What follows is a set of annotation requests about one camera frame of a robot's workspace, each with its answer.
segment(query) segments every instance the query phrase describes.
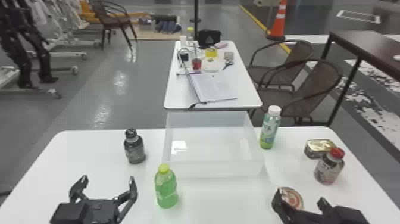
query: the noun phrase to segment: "red cup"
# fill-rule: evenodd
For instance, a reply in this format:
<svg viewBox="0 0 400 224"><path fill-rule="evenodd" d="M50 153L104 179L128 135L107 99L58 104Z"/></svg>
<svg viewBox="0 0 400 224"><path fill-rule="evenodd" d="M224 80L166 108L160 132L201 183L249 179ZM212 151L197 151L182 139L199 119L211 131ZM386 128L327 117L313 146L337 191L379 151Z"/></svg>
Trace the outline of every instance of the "red cup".
<svg viewBox="0 0 400 224"><path fill-rule="evenodd" d="M192 59L192 65L193 65L193 70L201 69L201 59L199 58Z"/></svg>

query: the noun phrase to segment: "orange chair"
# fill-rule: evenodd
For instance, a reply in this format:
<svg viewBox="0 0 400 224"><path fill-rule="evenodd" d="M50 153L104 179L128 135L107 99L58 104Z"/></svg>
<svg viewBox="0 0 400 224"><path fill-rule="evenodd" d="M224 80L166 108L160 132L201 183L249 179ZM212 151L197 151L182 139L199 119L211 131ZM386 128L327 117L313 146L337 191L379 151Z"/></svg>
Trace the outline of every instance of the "orange chair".
<svg viewBox="0 0 400 224"><path fill-rule="evenodd" d="M79 14L80 18L87 21L88 23L97 23L101 24L100 20L96 18L95 13L90 8L89 3L86 0L80 0L80 6L82 8L82 13ZM124 13L116 13L111 15L113 17L125 17ZM136 12L136 13L128 13L129 17L141 17L141 16L149 16L149 13L146 12Z"/></svg>

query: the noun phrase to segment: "orange traffic cone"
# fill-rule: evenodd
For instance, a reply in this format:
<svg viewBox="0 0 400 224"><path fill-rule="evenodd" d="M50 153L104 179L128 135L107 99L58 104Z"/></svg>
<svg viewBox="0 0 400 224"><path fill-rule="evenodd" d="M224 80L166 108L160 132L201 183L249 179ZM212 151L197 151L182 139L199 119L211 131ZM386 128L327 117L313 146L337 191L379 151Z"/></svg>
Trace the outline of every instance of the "orange traffic cone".
<svg viewBox="0 0 400 224"><path fill-rule="evenodd" d="M284 41L285 35L283 31L285 29L285 16L286 16L286 0L281 0L278 14L276 14L276 19L274 25L271 29L270 34L266 34L266 38L272 41Z"/></svg>

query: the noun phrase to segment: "scissors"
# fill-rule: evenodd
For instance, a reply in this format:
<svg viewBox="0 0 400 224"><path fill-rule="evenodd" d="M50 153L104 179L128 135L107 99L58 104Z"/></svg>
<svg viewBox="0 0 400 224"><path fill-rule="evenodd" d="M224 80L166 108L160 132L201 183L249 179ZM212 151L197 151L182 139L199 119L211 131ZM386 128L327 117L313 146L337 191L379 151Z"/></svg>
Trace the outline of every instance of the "scissors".
<svg viewBox="0 0 400 224"><path fill-rule="evenodd" d="M228 66L231 66L233 64L234 64L233 60L226 60L225 61L225 67L222 70L225 70Z"/></svg>

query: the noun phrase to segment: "green bottle cap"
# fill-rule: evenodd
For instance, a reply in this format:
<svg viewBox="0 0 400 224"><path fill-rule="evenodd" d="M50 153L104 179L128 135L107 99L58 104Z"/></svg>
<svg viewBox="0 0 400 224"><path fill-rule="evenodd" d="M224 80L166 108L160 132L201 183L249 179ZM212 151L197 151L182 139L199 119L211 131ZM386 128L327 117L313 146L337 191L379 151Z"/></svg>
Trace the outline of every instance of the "green bottle cap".
<svg viewBox="0 0 400 224"><path fill-rule="evenodd" d="M163 163L158 166L158 171L163 174L168 173L168 171L170 171L170 165Z"/></svg>

